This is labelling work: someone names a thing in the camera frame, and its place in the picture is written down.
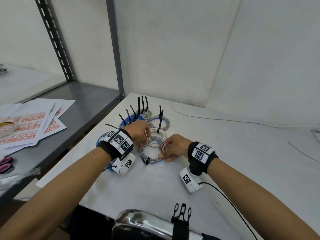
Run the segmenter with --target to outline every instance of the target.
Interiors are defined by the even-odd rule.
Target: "scissors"
[[[0,174],[7,173],[14,169],[14,166],[11,163],[13,160],[12,157],[7,156],[0,161]]]

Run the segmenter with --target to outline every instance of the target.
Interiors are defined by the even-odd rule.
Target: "gray shelf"
[[[63,84],[38,98],[75,100],[59,118],[67,129],[42,139],[35,146],[26,147],[12,156],[15,169],[11,175],[23,174],[33,168],[45,169],[89,127],[120,100],[120,91],[80,83]],[[0,206],[14,198],[34,177],[23,179],[7,191],[0,191]]]

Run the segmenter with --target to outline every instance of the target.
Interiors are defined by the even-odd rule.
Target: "person's right hand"
[[[188,158],[188,148],[191,140],[179,135],[174,134],[167,138],[165,141],[167,150],[158,155],[158,158],[166,158],[167,162],[172,162],[174,159],[180,156]]]

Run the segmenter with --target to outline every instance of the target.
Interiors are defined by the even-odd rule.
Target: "white electronic device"
[[[113,166],[117,166],[117,167],[112,167],[112,169],[115,172],[121,175],[124,175],[129,170],[134,160],[136,160],[136,156],[132,153],[129,153],[125,158],[122,159],[122,161],[118,157],[113,163]]]
[[[202,182],[199,176],[190,173],[189,168],[182,169],[180,172],[180,177],[190,193],[194,193],[203,187],[202,184],[199,184]]]

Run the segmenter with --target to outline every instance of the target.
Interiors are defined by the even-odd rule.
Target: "black wire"
[[[234,204],[233,204],[220,190],[218,190],[215,186],[213,186],[212,184],[209,184],[209,183],[207,183],[207,182],[201,182],[201,183],[199,183],[199,184],[208,184],[208,185],[214,187],[220,194],[222,194],[223,197],[225,197],[225,198],[227,199],[227,201],[229,201],[229,203],[230,203],[230,204],[233,206],[233,208],[236,210],[236,212],[237,212],[238,215],[241,217],[241,219],[243,220],[243,222],[244,222],[244,223],[246,224],[246,226],[249,228],[250,232],[253,234],[254,238],[255,238],[256,240],[258,240],[258,238],[256,237],[256,235],[255,235],[254,232],[251,230],[251,228],[248,226],[248,224],[246,223],[246,221],[242,218],[241,214],[239,213],[239,211],[237,210],[237,208],[234,206]]]
[[[102,171],[102,173],[104,172],[104,171],[106,171],[108,168],[117,168],[118,166],[117,165],[112,165],[112,166],[109,166],[109,167],[106,167],[103,171]]]
[[[108,126],[111,126],[111,127],[113,127],[113,128],[118,129],[117,127],[115,127],[115,126],[113,126],[113,125],[110,125],[110,124],[105,124],[105,125],[108,125]]]

